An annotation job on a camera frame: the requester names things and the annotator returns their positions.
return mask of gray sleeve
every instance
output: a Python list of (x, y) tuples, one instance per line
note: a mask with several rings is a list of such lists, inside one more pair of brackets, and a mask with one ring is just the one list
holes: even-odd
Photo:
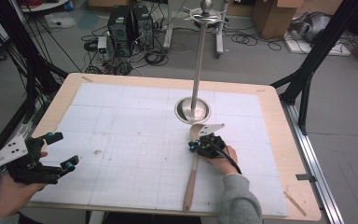
[(242, 175), (230, 174), (223, 177), (223, 184), (220, 224), (262, 223), (260, 203), (249, 191), (249, 180)]
[(20, 215), (14, 215), (11, 217), (0, 217), (0, 224), (18, 224)]

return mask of table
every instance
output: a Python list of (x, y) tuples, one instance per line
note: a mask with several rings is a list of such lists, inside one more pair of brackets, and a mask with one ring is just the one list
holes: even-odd
[[(57, 129), (66, 109), (74, 99), (77, 89), (82, 83), (103, 83), (115, 85), (130, 85), (140, 87), (192, 89), (192, 80), (149, 78), (149, 77), (115, 77), (91, 74), (71, 74), (63, 83), (45, 116), (34, 131), (34, 136), (40, 136)], [(296, 142), (283, 113), (281, 102), (274, 88), (270, 86), (220, 83), (201, 81), (200, 90), (228, 91), (257, 95), (267, 126), (268, 138), (276, 161), (282, 182), (285, 200), (290, 220), (319, 220), (321, 212), (316, 202), (309, 181), (297, 180), (296, 175), (305, 174), (305, 168), (298, 154)], [(88, 210), (111, 211), (114, 208), (78, 206), (58, 203), (30, 203), (31, 206), (77, 208)], [(121, 210), (126, 212), (147, 212), (132, 208)], [(166, 211), (153, 211), (166, 214)]]

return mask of grid paper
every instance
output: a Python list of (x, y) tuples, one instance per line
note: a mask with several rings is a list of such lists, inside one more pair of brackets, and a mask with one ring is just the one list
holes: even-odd
[[(45, 165), (78, 155), (76, 169), (38, 192), (34, 202), (182, 211), (193, 154), (190, 125), (174, 114), (191, 90), (85, 83), (57, 132), (63, 139), (47, 148)], [(281, 182), (256, 95), (199, 91), (212, 115), (206, 124), (237, 150), (263, 215), (287, 216)], [(190, 211), (217, 213), (222, 175), (199, 160)]]

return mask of metal rod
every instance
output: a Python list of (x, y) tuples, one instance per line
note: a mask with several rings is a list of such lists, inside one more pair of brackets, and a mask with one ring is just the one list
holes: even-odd
[(193, 85), (193, 96), (191, 97), (191, 115), (194, 116), (196, 104), (197, 104), (197, 95), (199, 93), (199, 84), (200, 84), (200, 75), (201, 75), (201, 66), (202, 66), (202, 55), (203, 47), (206, 36), (206, 24), (200, 24), (200, 39), (199, 39), (199, 51), (197, 52), (197, 63), (196, 63), (196, 75), (194, 76), (194, 85)]

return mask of human hand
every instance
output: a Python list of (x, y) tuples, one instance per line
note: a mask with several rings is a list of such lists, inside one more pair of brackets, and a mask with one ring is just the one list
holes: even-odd
[[(236, 153), (234, 148), (232, 148), (230, 146), (227, 146), (223, 151), (226, 152), (226, 154), (228, 154), (228, 156), (232, 160), (234, 160), (235, 163), (238, 163), (237, 153)], [(222, 173), (223, 175), (237, 174), (238, 173), (237, 169), (235, 169), (235, 167), (225, 157), (215, 158), (215, 159), (210, 159), (210, 158), (205, 158), (205, 157), (202, 157), (202, 158), (205, 161), (207, 161), (210, 164), (212, 164), (214, 166), (214, 168), (218, 172)]]
[(0, 217), (16, 215), (46, 184), (23, 184), (14, 182), (8, 172), (0, 178)]

